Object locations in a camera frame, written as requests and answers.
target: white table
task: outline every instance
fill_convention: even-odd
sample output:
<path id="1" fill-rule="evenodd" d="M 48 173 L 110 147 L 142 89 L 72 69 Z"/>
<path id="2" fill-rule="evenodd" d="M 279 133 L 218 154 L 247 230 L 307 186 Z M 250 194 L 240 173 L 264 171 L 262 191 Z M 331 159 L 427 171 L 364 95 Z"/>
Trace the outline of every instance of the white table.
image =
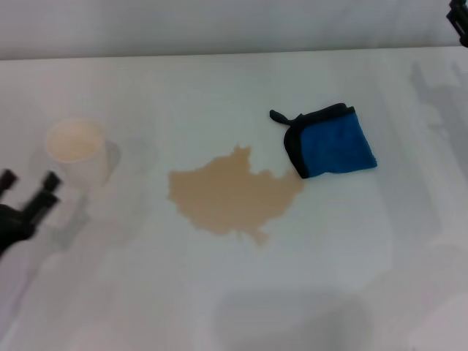
<path id="1" fill-rule="evenodd" d="M 237 144 L 253 173 L 282 176 L 268 111 L 336 102 L 355 106 L 379 166 L 307 180 L 266 245 L 197 229 L 167 198 L 171 171 Z M 90 197 L 65 186 L 27 243 L 1 349 L 466 350 L 467 102 L 464 48 L 1 62 L 9 203 L 49 167 L 60 118 L 102 122 L 117 164 Z"/>

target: white background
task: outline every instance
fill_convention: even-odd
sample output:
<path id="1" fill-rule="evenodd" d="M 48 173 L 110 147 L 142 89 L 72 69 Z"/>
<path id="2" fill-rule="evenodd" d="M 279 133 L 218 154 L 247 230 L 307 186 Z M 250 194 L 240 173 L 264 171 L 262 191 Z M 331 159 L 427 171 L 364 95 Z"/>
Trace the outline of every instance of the white background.
<path id="1" fill-rule="evenodd" d="M 468 350 L 467 97 L 465 48 L 1 62 L 7 203 L 53 167 L 43 142 L 63 117 L 101 123 L 119 157 L 101 192 L 64 185 L 26 243 L 0 350 Z M 268 111 L 334 102 L 355 107 L 379 165 L 304 181 L 264 247 L 168 200 L 170 172 L 236 145 L 281 176 L 286 128 Z"/>
<path id="2" fill-rule="evenodd" d="M 0 59 L 457 45 L 449 0 L 1 0 Z"/>

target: blue towel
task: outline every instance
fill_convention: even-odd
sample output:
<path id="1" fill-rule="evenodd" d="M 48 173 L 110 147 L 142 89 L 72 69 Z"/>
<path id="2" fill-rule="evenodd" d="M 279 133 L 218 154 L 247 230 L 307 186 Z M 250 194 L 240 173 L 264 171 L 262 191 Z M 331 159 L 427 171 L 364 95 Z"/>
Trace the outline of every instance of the blue towel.
<path id="1" fill-rule="evenodd" d="M 272 110 L 270 117 L 290 126 L 284 147 L 301 178 L 377 166 L 353 107 L 337 104 L 292 121 Z"/>

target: brown stain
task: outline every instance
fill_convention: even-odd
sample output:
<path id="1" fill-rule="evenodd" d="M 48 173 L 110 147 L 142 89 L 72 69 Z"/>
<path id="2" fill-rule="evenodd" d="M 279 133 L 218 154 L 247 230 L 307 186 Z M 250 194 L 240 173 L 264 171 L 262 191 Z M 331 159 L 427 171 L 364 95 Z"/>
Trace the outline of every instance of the brown stain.
<path id="1" fill-rule="evenodd" d="M 195 227 L 216 235 L 243 232 L 264 244 L 268 234 L 259 228 L 282 215 L 304 184 L 292 170 L 281 178 L 269 170 L 251 173 L 250 153 L 236 146 L 201 168 L 170 172 L 168 198 Z"/>

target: white cup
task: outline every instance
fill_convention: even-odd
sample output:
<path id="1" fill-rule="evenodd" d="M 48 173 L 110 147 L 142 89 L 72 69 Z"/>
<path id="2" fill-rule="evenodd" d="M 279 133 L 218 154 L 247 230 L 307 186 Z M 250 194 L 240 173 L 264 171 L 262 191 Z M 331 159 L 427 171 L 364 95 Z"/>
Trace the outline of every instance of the white cup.
<path id="1" fill-rule="evenodd" d="M 107 180 L 105 136 L 98 123 L 65 119 L 49 131 L 45 142 L 49 156 L 65 173 L 65 181 L 82 190 L 99 188 Z"/>

